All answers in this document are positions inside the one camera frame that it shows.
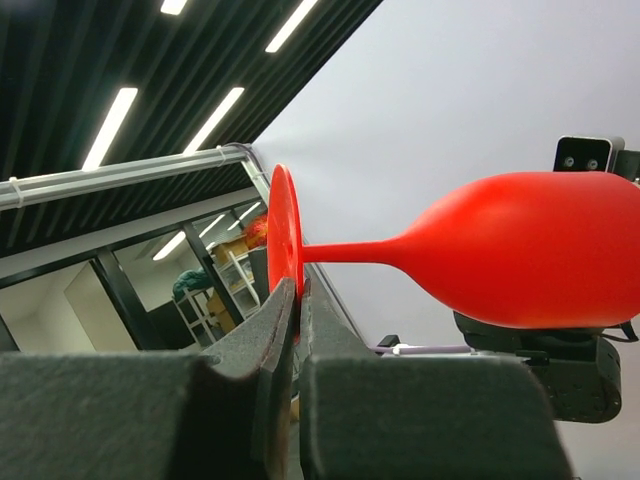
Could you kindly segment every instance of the metal frame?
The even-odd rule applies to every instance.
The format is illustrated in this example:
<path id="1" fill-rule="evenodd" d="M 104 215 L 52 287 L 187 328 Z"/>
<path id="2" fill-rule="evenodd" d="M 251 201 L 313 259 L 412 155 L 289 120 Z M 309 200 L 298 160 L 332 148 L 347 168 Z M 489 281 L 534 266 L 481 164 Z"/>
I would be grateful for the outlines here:
<path id="1" fill-rule="evenodd" d="M 22 208 L 26 205 L 33 205 L 45 201 L 73 197 L 84 193 L 106 190 L 116 186 L 131 185 L 142 181 L 175 176 L 181 173 L 205 170 L 211 167 L 219 167 L 225 164 L 237 162 L 242 163 L 243 168 L 249 175 L 249 178 L 260 194 L 260 197 L 265 201 L 265 203 L 268 204 L 270 185 L 267 179 L 267 175 L 264 172 L 256 153 L 250 146 L 243 144 L 229 144 L 224 147 L 218 147 L 212 150 L 203 150 L 201 152 L 196 152 L 195 154 L 189 156 L 172 155 L 167 157 L 140 160 L 136 162 L 126 162 L 122 164 L 105 166 L 93 172 L 75 171 L 21 180 L 12 178 L 7 182 L 0 183 L 0 211 L 11 208 Z M 221 300 L 223 301 L 225 306 L 227 306 L 227 311 L 231 315 L 234 323 L 238 325 L 239 323 L 242 323 L 244 321 L 244 317 L 242 316 L 242 313 L 240 312 L 240 309 L 238 308 L 238 305 L 236 304 L 233 296 L 230 294 L 230 292 L 227 291 L 224 282 L 217 274 L 210 256 L 208 254 L 205 255 L 206 248 L 204 247 L 202 242 L 200 242 L 195 228 L 191 223 L 193 221 L 194 220 L 190 220 L 189 222 L 184 222 L 182 225 L 176 225 L 173 227 L 174 229 L 183 228 L 185 230 L 185 233 L 187 233 L 187 240 L 189 242 L 189 245 L 196 253 L 196 256 L 198 257 L 202 267 L 214 282 L 214 286 L 216 286 L 219 290 Z M 162 231 L 169 232 L 171 231 L 171 229 L 171 226 L 167 226 L 163 229 L 160 229 L 160 231 L 156 230 L 154 232 L 149 232 L 149 235 L 155 236 L 158 234 L 162 234 Z M 132 238 L 126 243 L 136 243 L 136 240 Z M 117 248 L 122 247 L 120 247 L 120 245 L 111 245 L 109 247 L 106 247 L 105 250 L 113 255 L 113 250 Z M 101 251 L 103 251 L 103 249 L 100 249 L 97 252 L 87 252 L 86 254 L 79 254 L 78 257 L 74 257 L 74 259 L 76 261 L 80 258 L 84 258 L 86 260 L 96 260 L 100 257 Z M 66 261 L 64 262 L 57 262 L 58 268 L 63 268 L 62 265 L 69 265 L 70 262 L 68 260 L 70 259 L 66 259 Z M 50 266 L 45 266 L 41 271 L 52 271 L 52 269 L 47 267 Z M 331 284 L 326 272 L 320 266 L 315 264 L 308 265 L 305 267 L 305 269 L 310 275 L 318 278 L 320 283 L 329 292 L 331 298 L 339 307 L 341 313 L 348 322 L 348 325 L 359 337 L 362 338 L 362 334 L 358 330 L 344 302 Z M 37 276 L 37 274 L 31 275 L 30 273 L 32 272 L 29 272 L 26 275 L 19 274 L 19 278 L 15 282 L 11 282 L 11 279 L 0 279 L 0 287 L 6 287 L 11 285 L 12 283 L 17 283 L 19 281 L 24 281 Z M 125 314 L 126 307 L 122 307 L 122 309 L 123 314 Z M 152 344 L 155 344 L 155 341 L 150 341 L 149 345 Z"/>
<path id="2" fill-rule="evenodd" d="M 91 262 L 102 287 L 139 350 L 164 350 L 166 345 L 149 320 L 129 277 L 111 250 L 100 249 Z"/>
<path id="3" fill-rule="evenodd" d="M 0 352 L 19 352 L 20 348 L 16 343 L 7 323 L 0 315 Z"/>
<path id="4" fill-rule="evenodd" d="M 0 211 L 221 167 L 245 158 L 244 152 L 231 146 L 203 150 L 193 155 L 170 155 L 118 163 L 92 172 L 77 170 L 24 179 L 12 178 L 0 183 Z"/>

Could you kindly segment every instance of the glass partition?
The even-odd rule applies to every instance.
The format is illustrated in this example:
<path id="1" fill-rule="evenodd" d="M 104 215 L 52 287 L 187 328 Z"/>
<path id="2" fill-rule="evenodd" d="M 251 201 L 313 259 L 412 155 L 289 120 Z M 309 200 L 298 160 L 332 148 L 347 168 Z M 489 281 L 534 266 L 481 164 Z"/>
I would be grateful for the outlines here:
<path id="1" fill-rule="evenodd" d="M 266 278 L 265 269 L 257 272 L 252 265 L 252 245 L 247 242 L 245 230 L 255 218 L 265 212 L 264 203 L 256 201 L 194 222 L 194 228 L 211 255 L 216 271 L 245 319 L 256 313 L 261 303 L 255 288 L 256 274 Z M 209 311 L 218 318 L 225 334 L 235 328 L 236 325 L 215 292 L 209 302 Z"/>
<path id="2" fill-rule="evenodd" d="M 211 280 L 183 231 L 114 253 L 169 349 L 199 351 L 222 336 L 207 309 L 213 293 Z"/>

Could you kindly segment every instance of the fluorescent light strip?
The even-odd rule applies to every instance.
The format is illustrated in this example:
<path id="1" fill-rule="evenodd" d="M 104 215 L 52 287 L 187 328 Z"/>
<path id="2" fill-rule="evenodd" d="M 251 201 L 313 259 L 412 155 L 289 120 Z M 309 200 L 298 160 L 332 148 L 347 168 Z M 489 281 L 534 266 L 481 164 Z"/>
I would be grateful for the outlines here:
<path id="1" fill-rule="evenodd" d="M 211 222 L 209 224 L 209 226 L 202 231 L 202 233 L 199 235 L 199 237 L 200 238 L 204 237 L 209 230 L 211 230 L 213 227 L 215 227 L 218 224 L 218 222 L 224 218 L 224 216 L 225 216 L 225 214 L 223 213 L 218 218 L 216 218 L 213 222 Z"/>
<path id="2" fill-rule="evenodd" d="M 291 14 L 289 20 L 282 26 L 280 31 L 273 37 L 271 43 L 265 49 L 267 53 L 276 53 L 282 47 L 282 44 L 287 41 L 287 38 L 298 28 L 298 25 L 304 20 L 304 17 L 311 11 L 314 5 L 318 3 L 318 0 L 302 0 L 298 8 Z"/>
<path id="3" fill-rule="evenodd" d="M 186 3 L 187 0 L 164 0 L 160 11 L 167 15 L 180 15 Z"/>
<path id="4" fill-rule="evenodd" d="M 233 230 L 234 228 L 236 228 L 238 225 L 240 225 L 240 220 L 236 220 L 235 222 L 233 222 L 231 224 L 231 226 L 229 228 L 227 228 L 227 232 L 230 232 L 231 230 Z"/>
<path id="5" fill-rule="evenodd" d="M 160 249 L 158 253 L 153 257 L 153 261 L 157 262 L 158 260 L 162 260 L 167 255 L 169 255 L 175 248 L 182 243 L 182 241 L 186 238 L 186 234 L 184 232 L 178 232 L 176 235 L 167 242 L 167 244 Z"/>
<path id="6" fill-rule="evenodd" d="M 231 89 L 224 100 L 220 102 L 218 108 L 216 108 L 213 114 L 211 114 L 209 120 L 205 122 L 200 131 L 196 133 L 195 137 L 193 137 L 191 143 L 187 146 L 187 148 L 185 148 L 183 152 L 185 155 L 191 155 L 198 151 L 198 149 L 202 146 L 202 144 L 211 134 L 216 125 L 218 125 L 218 123 L 220 123 L 220 120 L 222 120 L 227 112 L 231 110 L 233 104 L 238 101 L 238 98 L 240 98 L 242 92 L 244 92 L 244 88 L 242 87 L 235 87 Z"/>
<path id="7" fill-rule="evenodd" d="M 100 166 L 137 94 L 137 88 L 120 89 L 116 99 L 113 101 L 113 105 L 111 105 L 111 110 L 109 110 L 107 118 L 102 124 L 102 128 L 100 128 L 100 132 L 98 132 L 95 142 L 93 142 L 91 151 L 84 161 L 84 165 L 82 166 L 83 171 L 89 172 Z"/>
<path id="8" fill-rule="evenodd" d="M 251 212 L 253 212 L 256 208 L 258 208 L 258 206 L 261 204 L 262 202 L 256 202 L 254 203 L 246 212 L 244 212 L 242 215 L 240 215 L 240 218 L 238 218 L 238 220 L 236 220 L 235 222 L 233 222 L 233 225 L 231 225 L 229 228 L 227 228 L 227 231 L 230 232 L 231 230 L 233 230 L 234 228 L 236 228 L 239 224 L 240 224 L 240 220 L 243 220 L 247 215 L 249 215 Z"/>

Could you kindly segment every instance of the ceiling panel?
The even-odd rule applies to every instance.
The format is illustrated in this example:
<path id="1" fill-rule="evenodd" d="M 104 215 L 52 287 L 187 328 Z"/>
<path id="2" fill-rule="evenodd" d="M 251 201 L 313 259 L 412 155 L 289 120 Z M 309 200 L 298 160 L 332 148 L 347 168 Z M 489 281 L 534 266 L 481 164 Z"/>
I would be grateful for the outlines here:
<path id="1" fill-rule="evenodd" d="M 81 168 L 122 87 L 139 89 L 103 164 L 181 153 L 235 86 L 201 149 L 250 143 L 381 0 L 0 1 L 0 181 Z M 0 212 L 0 257 L 250 186 L 238 165 Z"/>

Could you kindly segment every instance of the purple cable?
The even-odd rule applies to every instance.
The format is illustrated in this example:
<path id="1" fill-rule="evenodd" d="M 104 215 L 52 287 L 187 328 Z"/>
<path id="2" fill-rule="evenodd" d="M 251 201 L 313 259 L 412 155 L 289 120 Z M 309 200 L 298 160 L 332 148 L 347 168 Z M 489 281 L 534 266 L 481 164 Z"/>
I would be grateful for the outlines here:
<path id="1" fill-rule="evenodd" d="M 371 347 L 376 353 L 394 353 L 392 347 Z M 439 347 L 400 347 L 400 355 L 437 355 L 454 353 L 471 353 L 473 350 L 467 345 L 443 345 Z"/>

